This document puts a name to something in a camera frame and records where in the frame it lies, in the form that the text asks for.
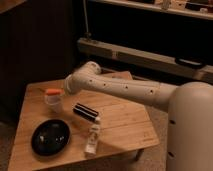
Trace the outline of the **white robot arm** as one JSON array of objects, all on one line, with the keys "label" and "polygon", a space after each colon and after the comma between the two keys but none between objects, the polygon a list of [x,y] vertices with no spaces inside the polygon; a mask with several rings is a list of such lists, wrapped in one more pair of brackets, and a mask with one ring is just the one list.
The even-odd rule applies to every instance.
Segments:
[{"label": "white robot arm", "polygon": [[166,170],[213,171],[213,85],[110,78],[89,61],[65,78],[64,90],[97,91],[167,112]]}]

